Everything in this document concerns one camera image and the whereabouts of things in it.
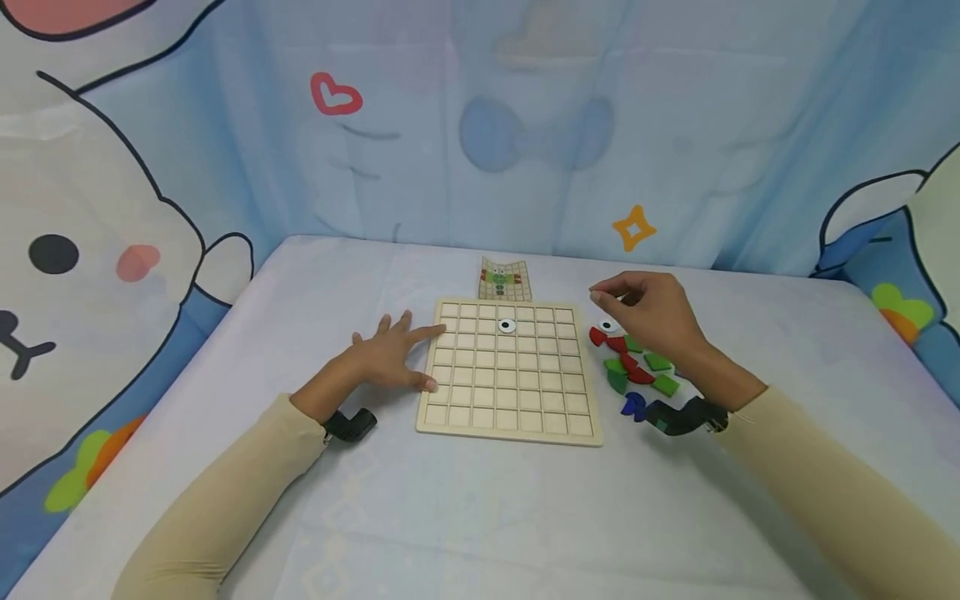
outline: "pink cheek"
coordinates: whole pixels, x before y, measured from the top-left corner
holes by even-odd
[[[117,260],[117,277],[121,281],[134,283],[147,276],[159,262],[160,251],[156,247],[143,244],[130,246]]]

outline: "fabric wall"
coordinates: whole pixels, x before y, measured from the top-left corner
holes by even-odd
[[[845,278],[960,401],[953,0],[0,12],[0,596],[294,233]]]

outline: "green square tile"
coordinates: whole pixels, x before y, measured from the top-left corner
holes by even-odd
[[[603,361],[604,367],[607,368],[607,371],[618,372],[621,375],[627,374],[627,370],[624,369],[623,363],[620,362],[619,358],[608,358]]]
[[[618,394],[627,392],[627,375],[607,369],[607,382]]]
[[[657,379],[650,385],[667,397],[673,397],[673,395],[677,393],[677,390],[680,389],[680,384],[670,378],[669,375],[657,375]]]
[[[643,352],[643,346],[638,344],[634,338],[631,336],[625,336],[624,340],[627,342],[627,351],[629,352]]]
[[[654,352],[644,354],[643,358],[647,361],[647,364],[650,365],[652,371],[666,371],[670,367],[673,367],[673,363]]]

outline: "orange star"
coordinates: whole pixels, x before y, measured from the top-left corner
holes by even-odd
[[[623,251],[633,252],[636,245],[657,232],[643,216],[643,206],[637,204],[622,221],[614,221],[613,228],[623,239]]]

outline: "red heart-shaped piece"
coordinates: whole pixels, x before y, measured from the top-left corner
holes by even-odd
[[[329,104],[324,98],[324,85],[330,97]],[[340,85],[333,81],[329,73],[323,71],[314,73],[310,78],[310,93],[313,95],[313,104],[317,105],[317,110],[327,116],[353,114],[363,106],[363,96],[356,87]]]

